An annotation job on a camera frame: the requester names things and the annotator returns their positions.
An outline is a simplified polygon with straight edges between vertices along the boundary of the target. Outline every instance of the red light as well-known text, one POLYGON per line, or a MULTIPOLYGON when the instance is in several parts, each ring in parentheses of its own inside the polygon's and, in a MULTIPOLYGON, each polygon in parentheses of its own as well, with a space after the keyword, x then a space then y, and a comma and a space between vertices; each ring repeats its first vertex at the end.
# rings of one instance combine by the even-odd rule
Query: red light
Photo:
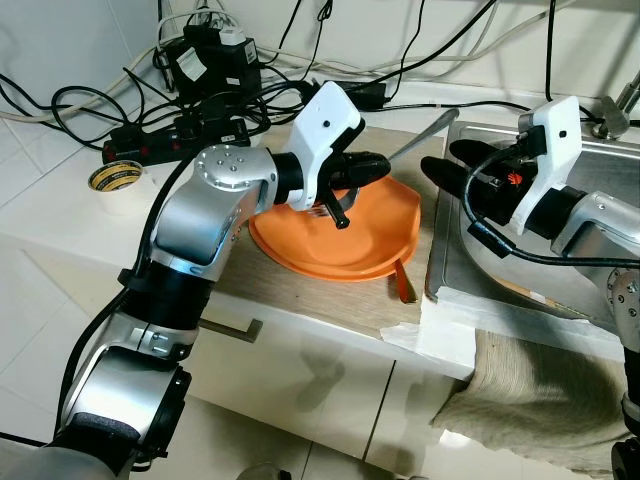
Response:
POLYGON ((109 145, 104 146, 103 153, 104 153, 104 156, 107 158, 107 161, 109 162, 116 161, 116 158, 117 158, 116 152, 113 150, 113 148, 109 147, 109 145))
POLYGON ((507 175, 507 180, 511 185, 520 185, 522 183, 522 175, 519 173, 510 173, 507 175))

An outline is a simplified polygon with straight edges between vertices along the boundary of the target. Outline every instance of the faucet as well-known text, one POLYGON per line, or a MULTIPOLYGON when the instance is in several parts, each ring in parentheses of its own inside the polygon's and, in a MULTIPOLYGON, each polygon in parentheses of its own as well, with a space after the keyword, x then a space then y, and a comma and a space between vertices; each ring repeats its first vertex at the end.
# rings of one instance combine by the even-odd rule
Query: faucet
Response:
POLYGON ((615 140, 629 130, 629 114, 640 100, 640 72, 622 89, 617 101, 609 96, 602 97, 604 122, 594 126, 591 133, 597 138, 615 140))

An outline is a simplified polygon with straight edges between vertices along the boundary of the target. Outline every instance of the gray towel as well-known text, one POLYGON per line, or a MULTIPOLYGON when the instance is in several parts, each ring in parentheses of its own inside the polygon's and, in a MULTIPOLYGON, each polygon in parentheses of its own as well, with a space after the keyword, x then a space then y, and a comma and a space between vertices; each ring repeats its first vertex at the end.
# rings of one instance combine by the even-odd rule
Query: gray towel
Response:
POLYGON ((478 331, 476 371, 434 426, 611 479, 611 447, 629 438, 620 407, 623 365, 478 331))

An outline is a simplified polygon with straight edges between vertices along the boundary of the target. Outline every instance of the metal utensil handle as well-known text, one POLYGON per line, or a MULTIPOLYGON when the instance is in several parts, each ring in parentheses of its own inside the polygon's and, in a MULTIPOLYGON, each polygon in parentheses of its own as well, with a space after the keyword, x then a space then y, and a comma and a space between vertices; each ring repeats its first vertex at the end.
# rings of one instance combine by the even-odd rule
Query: metal utensil handle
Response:
POLYGON ((416 148, 422 142, 424 142, 429 137, 433 137, 436 133, 444 130, 449 125, 451 125, 456 118, 460 115, 460 110, 457 108, 452 108, 447 110, 442 115, 440 115, 435 122, 425 128, 421 133, 416 135, 409 143, 407 143, 404 147, 400 148, 397 152, 393 153, 389 157, 389 161, 393 161, 396 158, 400 158, 403 155, 406 155, 409 151, 416 148))
POLYGON ((212 322, 211 320, 205 320, 204 318, 200 319, 198 325, 206 330, 221 333, 222 335, 226 335, 227 337, 237 338, 238 340, 242 340, 243 342, 247 343, 255 343, 255 341, 258 339, 260 330, 262 330, 263 322, 261 322, 260 320, 256 320, 255 318, 252 319, 246 332, 244 330, 239 330, 237 328, 228 327, 227 325, 212 322))

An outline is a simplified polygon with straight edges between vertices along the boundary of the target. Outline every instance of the power adapter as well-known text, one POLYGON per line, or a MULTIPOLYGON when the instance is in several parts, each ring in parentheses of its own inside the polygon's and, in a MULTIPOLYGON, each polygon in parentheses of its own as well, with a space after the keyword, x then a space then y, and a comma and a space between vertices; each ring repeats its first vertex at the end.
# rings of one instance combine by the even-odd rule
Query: power adapter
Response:
POLYGON ((382 108, 389 99, 385 96, 386 83, 335 81, 342 88, 358 110, 376 110, 382 108))
POLYGON ((163 48, 180 100, 194 103, 220 92, 260 91, 260 64, 252 38, 239 28, 187 25, 163 48))

